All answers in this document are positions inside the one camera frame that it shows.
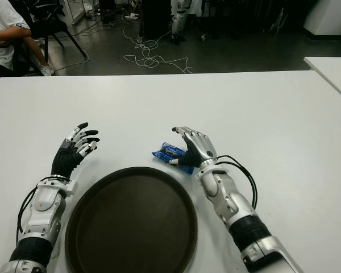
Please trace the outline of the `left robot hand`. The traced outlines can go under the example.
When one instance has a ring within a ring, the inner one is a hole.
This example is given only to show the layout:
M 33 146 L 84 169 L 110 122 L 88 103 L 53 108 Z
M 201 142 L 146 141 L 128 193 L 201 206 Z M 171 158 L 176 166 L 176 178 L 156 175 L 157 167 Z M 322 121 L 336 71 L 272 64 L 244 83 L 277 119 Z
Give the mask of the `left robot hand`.
M 53 159 L 51 177 L 69 181 L 74 169 L 94 150 L 100 141 L 95 137 L 98 130 L 84 130 L 88 123 L 82 123 L 73 128 L 65 137 Z

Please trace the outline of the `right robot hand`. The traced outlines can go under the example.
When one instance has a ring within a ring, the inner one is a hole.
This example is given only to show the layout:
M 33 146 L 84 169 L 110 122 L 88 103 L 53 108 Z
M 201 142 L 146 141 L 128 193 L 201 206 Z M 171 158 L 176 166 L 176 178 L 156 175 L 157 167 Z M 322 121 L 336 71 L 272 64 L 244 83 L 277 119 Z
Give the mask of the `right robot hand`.
M 207 135 L 186 126 L 174 127 L 172 131 L 181 135 L 187 151 L 182 157 L 167 161 L 168 164 L 202 168 L 204 164 L 217 162 L 217 152 Z

